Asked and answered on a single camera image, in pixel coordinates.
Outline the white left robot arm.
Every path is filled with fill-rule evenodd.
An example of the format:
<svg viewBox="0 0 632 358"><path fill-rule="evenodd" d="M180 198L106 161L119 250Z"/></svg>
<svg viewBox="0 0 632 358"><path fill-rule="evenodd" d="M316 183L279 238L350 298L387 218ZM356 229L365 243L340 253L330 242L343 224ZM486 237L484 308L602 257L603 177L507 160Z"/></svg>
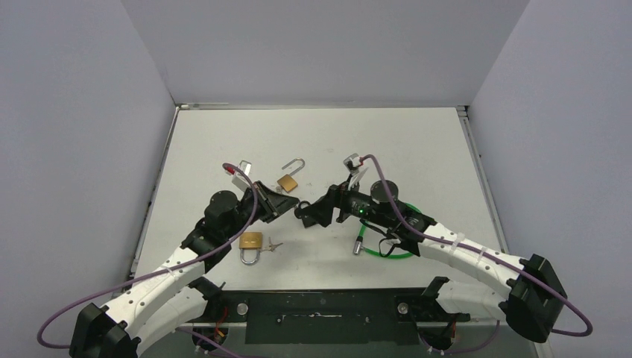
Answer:
<svg viewBox="0 0 632 358"><path fill-rule="evenodd" d="M69 355L140 357L181 324L199 317L215 320L222 311L221 290L205 274L252 223L270 223L299 203L259 181L248 185L241 198L229 190L215 193L203 217L161 266L133 279L117 298L80 311Z"/></svg>

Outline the long shackle brass padlock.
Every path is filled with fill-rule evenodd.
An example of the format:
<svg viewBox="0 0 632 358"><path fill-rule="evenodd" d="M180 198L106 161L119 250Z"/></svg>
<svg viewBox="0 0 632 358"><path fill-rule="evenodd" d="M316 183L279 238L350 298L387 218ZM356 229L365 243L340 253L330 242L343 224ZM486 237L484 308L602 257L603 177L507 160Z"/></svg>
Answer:
<svg viewBox="0 0 632 358"><path fill-rule="evenodd" d="M287 162L282 170L285 174L281 176L276 183L279 188L286 193L290 193L298 187L298 183L294 179L294 176L301 171L306 165L306 161L303 158L297 157Z"/></svg>

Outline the black combination padlock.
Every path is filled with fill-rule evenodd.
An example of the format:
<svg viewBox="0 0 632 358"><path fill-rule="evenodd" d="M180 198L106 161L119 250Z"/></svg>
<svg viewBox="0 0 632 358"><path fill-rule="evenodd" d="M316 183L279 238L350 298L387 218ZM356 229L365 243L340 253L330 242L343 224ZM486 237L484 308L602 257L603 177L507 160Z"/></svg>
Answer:
<svg viewBox="0 0 632 358"><path fill-rule="evenodd" d="M308 201L301 201L295 208L294 215L302 222L304 228L315 225L327 227L331 224L332 218L329 206L321 202L310 204Z"/></svg>

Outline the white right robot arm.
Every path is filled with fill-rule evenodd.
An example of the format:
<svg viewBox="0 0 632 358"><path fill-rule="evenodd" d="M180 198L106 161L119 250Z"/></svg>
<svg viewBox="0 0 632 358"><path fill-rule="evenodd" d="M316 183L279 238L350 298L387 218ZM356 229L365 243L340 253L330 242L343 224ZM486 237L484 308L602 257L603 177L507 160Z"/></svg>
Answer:
<svg viewBox="0 0 632 358"><path fill-rule="evenodd" d="M518 257L489 249L449 230L430 216L416 211L398 198L399 189L390 180L378 180L369 193L349 181L332 185L315 203L297 209L306 227L329 226L350 216L382 231L395 248L417 257L435 260L481 283L457 288L443 283L424 295L423 314L438 320L447 313L476 313L503 319L523 338L544 343L554 328L568 295L552 264L532 254Z"/></svg>

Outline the green cable lock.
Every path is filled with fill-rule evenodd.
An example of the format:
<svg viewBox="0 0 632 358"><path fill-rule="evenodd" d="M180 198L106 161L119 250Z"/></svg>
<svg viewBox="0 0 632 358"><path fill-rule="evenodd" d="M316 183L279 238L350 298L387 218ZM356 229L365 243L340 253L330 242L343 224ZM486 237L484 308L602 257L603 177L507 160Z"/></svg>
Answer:
<svg viewBox="0 0 632 358"><path fill-rule="evenodd" d="M353 254L354 255L358 256L360 253L366 253L366 254L369 254L371 256L380 257L380 258L386 259L386 260L405 260L405 259L413 257L413 254L412 253L408 253L408 252L406 252L406 253L402 252L400 254L395 254L394 251L395 251L396 248L394 247L393 244L389 244L388 245L389 250L387 252L383 252L382 251L382 243L381 242L378 244L378 250L377 251L373 250L370 247L367 247L364 244L364 235L365 235L365 233L366 233L366 231L368 229L369 229L369 227L364 222L361 222L361 226L359 228L358 235L357 235L356 240L354 242L354 249L353 249Z"/></svg>

